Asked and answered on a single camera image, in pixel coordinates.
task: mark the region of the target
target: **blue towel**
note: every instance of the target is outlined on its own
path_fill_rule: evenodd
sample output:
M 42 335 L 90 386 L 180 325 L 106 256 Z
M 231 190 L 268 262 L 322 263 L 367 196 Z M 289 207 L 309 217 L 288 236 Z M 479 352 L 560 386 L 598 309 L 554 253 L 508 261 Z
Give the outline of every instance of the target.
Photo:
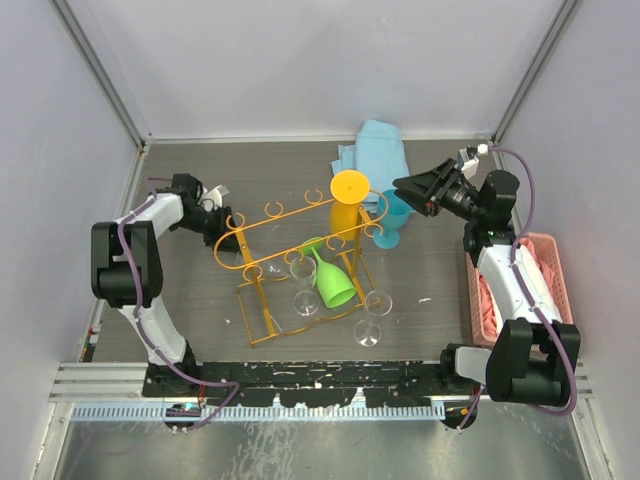
M 384 192 L 393 188 L 396 178 L 409 175 L 400 131 L 393 125 L 367 120 L 356 136 L 356 144 L 338 147 L 340 158 L 331 163 L 333 174 L 358 170 L 369 179 L 372 189 Z M 370 194 L 364 204 L 375 210 L 378 196 Z

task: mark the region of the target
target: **robotic arm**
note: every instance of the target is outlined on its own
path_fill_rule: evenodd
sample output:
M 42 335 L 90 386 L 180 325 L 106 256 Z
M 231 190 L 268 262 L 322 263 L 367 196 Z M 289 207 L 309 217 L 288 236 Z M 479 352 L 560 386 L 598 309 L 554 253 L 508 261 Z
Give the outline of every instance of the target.
M 223 205 L 226 187 L 218 186 L 208 192 L 202 183 L 189 174 L 176 174 L 171 185 L 157 192 L 155 201 L 134 221 L 127 223 L 124 234 L 135 258 L 142 283 L 140 322 L 153 345 L 159 347 L 175 367 L 192 377 L 199 377 L 199 367 L 189 343 L 178 333 L 171 321 L 160 292 L 163 286 L 162 265 L 157 239 L 167 230 L 186 228 L 203 235 L 206 246 L 228 231 L 227 217 L 231 208 Z M 97 298 L 105 299 L 109 306 L 131 322 L 140 335 L 134 318 L 137 301 L 133 275 L 117 237 L 118 225 L 124 220 L 96 223 L 91 229 L 91 288 Z M 237 252 L 239 245 L 230 236 L 221 245 L 225 251 Z M 149 357 L 149 374 L 158 383 L 183 382 L 173 375 L 165 362 L 143 341 Z
M 441 355 L 444 375 L 486 385 L 494 401 L 563 406 L 570 398 L 568 372 L 548 330 L 530 305 L 536 305 L 547 319 L 553 319 L 551 326 L 573 371 L 580 334 L 574 325 L 561 323 L 553 299 L 544 281 L 540 281 L 541 273 L 526 248 L 517 248 L 515 252 L 515 264 L 524 286 L 516 281 L 510 257 L 516 240 L 511 211 L 519 181 L 509 172 L 495 170 L 477 190 L 463 173 L 470 160 L 477 163 L 476 154 L 477 149 L 468 147 L 460 150 L 457 161 L 450 158 L 431 171 L 393 182 L 396 196 L 422 215 L 436 216 L 445 209 L 467 221 L 464 250 L 491 287 L 502 317 L 508 319 L 492 350 L 450 344 Z M 532 356 L 534 345 L 546 357 Z

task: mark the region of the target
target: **pink plastic basket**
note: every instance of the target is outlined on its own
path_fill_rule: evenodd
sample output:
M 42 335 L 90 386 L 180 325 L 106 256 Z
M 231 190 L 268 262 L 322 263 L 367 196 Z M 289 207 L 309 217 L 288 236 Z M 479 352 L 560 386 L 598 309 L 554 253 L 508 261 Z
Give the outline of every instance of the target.
M 560 255 L 558 254 L 558 246 L 555 239 L 551 235 L 543 233 L 530 233 L 529 238 L 536 247 L 538 258 L 547 263 L 555 272 L 553 279 L 553 288 L 551 295 L 556 302 L 556 306 L 560 311 L 560 317 L 566 324 L 572 325 L 571 307 L 569 307 L 569 298 L 567 297 L 567 289 L 564 285 L 564 275 L 562 274 L 562 266 L 560 265 Z M 469 303 L 471 305 L 471 333 L 473 335 L 473 343 L 482 346 L 492 346 L 496 343 L 496 337 L 487 335 L 482 324 L 482 309 L 480 307 L 480 274 L 478 269 L 474 268 L 471 258 L 467 255 L 467 281 L 469 282 Z

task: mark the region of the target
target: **gray table surface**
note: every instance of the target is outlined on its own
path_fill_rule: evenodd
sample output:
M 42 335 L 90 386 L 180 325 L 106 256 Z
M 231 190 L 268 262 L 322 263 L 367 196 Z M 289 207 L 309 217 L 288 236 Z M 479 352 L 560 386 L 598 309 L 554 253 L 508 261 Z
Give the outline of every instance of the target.
M 409 170 L 430 170 L 448 157 L 455 158 L 459 148 L 475 143 L 405 142 Z M 265 218 L 266 202 L 280 201 L 287 210 L 300 208 L 305 205 L 303 195 L 308 189 L 320 189 L 328 198 L 330 162 L 337 158 L 337 146 L 335 142 L 152 146 L 142 178 L 187 172 L 210 188 L 225 184 L 231 192 L 228 204 L 253 223 Z M 474 183 L 481 184 L 494 167 L 493 159 L 485 157 Z M 141 187 L 136 205 L 147 192 L 146 186 Z M 250 246 L 273 253 L 309 237 L 326 235 L 328 208 L 275 226 L 252 233 Z M 365 237 L 363 256 L 377 287 L 388 292 L 394 302 L 383 324 L 382 340 L 372 348 L 354 340 L 354 326 L 361 318 L 358 312 L 251 348 L 236 296 L 241 274 L 218 265 L 200 236 L 188 231 L 167 232 L 159 240 L 165 278 L 162 296 L 176 328 L 201 361 L 435 360 L 448 343 L 471 340 L 463 226 L 463 220 L 448 212 L 430 219 L 413 214 L 401 228 L 400 245 L 393 250 L 381 250 Z M 233 262 L 233 256 L 227 258 Z M 283 329 L 302 325 L 291 306 L 293 292 L 288 288 L 269 292 L 272 314 Z M 366 282 L 364 288 L 370 289 Z M 245 298 L 255 305 L 255 295 Z M 254 308 L 248 314 L 252 328 L 260 333 L 260 311 Z M 94 361 L 146 361 L 130 324 L 108 307 Z
M 590 478 L 570 417 L 488 400 L 462 435 L 416 420 L 214 420 L 188 435 L 158 423 L 71 422 L 59 465 L 58 480 Z

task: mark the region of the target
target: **wine glass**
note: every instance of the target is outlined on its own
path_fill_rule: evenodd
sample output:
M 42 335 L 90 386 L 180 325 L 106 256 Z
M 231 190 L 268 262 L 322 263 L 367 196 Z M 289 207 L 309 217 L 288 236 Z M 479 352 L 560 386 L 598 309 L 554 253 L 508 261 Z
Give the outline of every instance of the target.
M 298 293 L 293 298 L 293 308 L 303 317 L 313 315 L 320 307 L 320 298 L 313 291 L 316 284 L 316 262 L 310 256 L 300 256 L 291 262 L 291 278 Z
M 382 337 L 380 323 L 391 312 L 391 297 L 380 290 L 373 290 L 364 299 L 365 318 L 356 324 L 354 335 L 363 347 L 373 347 Z
M 384 213 L 387 202 L 389 203 L 387 214 L 378 221 L 384 231 L 377 229 L 373 232 L 374 243 L 384 249 L 394 248 L 400 243 L 398 229 L 407 223 L 411 213 L 409 204 L 396 197 L 394 192 L 395 189 L 386 190 L 382 193 L 383 196 L 378 198 L 378 216 Z

